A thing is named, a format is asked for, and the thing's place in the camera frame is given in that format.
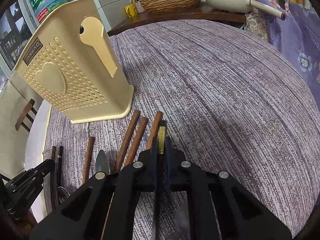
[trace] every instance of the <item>keyhole cutout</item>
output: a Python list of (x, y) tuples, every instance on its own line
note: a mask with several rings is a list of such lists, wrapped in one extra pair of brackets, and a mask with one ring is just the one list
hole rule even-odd
[(102, 22), (95, 17), (87, 17), (82, 21), (79, 33), (80, 40), (84, 44), (90, 45), (94, 48), (110, 76), (113, 78), (117, 67), (114, 64), (110, 50), (103, 38)]

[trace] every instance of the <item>wooden chair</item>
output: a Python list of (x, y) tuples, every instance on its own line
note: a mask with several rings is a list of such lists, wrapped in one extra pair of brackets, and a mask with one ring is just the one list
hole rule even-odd
[(36, 115), (37, 111), (33, 108), (35, 104), (35, 101), (33, 99), (30, 99), (29, 103), (24, 107), (22, 113), (20, 114), (18, 121), (16, 122), (16, 130), (18, 131), (20, 126), (23, 126), (28, 132), (30, 132), (30, 128), (26, 126), (26, 124), (23, 122), (23, 120), (27, 117), (31, 123), (33, 123), (33, 118), (28, 114), (30, 110)]

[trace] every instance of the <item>heart pattern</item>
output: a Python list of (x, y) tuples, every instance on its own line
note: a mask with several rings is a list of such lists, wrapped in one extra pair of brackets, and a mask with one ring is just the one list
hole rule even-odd
[(36, 81), (40, 86), (49, 90), (50, 92), (65, 94), (66, 81), (64, 76), (53, 62), (44, 63), (42, 70), (36, 72)]

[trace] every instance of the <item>beige plastic utensil holder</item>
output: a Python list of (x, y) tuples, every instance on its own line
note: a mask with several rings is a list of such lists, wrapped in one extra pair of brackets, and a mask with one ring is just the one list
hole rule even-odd
[(15, 70), (72, 123), (123, 118), (131, 110), (134, 88), (93, 0), (55, 9), (32, 35)]

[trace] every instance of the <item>metal screw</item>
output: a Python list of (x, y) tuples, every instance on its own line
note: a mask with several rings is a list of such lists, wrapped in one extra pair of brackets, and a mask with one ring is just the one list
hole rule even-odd
[(103, 179), (106, 175), (103, 172), (98, 172), (95, 177), (96, 179)]
[(219, 177), (226, 179), (227, 177), (229, 177), (229, 173), (227, 173), (226, 171), (220, 171), (219, 172)]
[(133, 163), (133, 166), (138, 169), (138, 168), (141, 168), (143, 166), (143, 163), (142, 162), (134, 162)]
[(191, 163), (188, 162), (188, 161), (184, 161), (181, 163), (181, 166), (184, 167), (184, 168), (189, 168), (191, 166)]

